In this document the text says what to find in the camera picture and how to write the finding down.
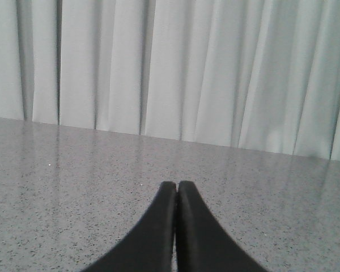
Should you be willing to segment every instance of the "speckled gray surface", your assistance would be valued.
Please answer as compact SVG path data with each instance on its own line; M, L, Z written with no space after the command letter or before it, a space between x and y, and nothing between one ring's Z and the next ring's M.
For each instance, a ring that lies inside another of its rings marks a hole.
M163 180L271 271L340 271L340 162L0 118L0 272L79 271Z

